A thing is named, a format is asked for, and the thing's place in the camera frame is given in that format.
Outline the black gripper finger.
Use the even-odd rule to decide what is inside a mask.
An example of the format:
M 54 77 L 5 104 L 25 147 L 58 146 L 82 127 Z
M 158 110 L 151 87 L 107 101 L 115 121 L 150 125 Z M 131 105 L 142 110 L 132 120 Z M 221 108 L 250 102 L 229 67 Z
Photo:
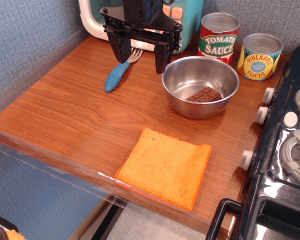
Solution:
M 131 56 L 131 39 L 113 31 L 108 31 L 107 36 L 116 59 L 121 64 L 125 63 Z
M 165 72 L 167 64 L 172 60 L 174 46 L 168 42 L 158 41 L 154 45 L 156 73 Z

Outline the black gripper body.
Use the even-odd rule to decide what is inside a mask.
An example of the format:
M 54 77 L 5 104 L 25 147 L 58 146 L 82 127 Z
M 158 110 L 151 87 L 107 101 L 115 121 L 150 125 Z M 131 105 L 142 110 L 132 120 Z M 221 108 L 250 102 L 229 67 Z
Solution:
M 163 6 L 172 3 L 172 0 L 124 0 L 121 6 L 105 6 L 100 10 L 104 31 L 153 45 L 164 36 L 167 38 L 164 42 L 178 51 L 183 44 L 183 26 L 163 12 Z

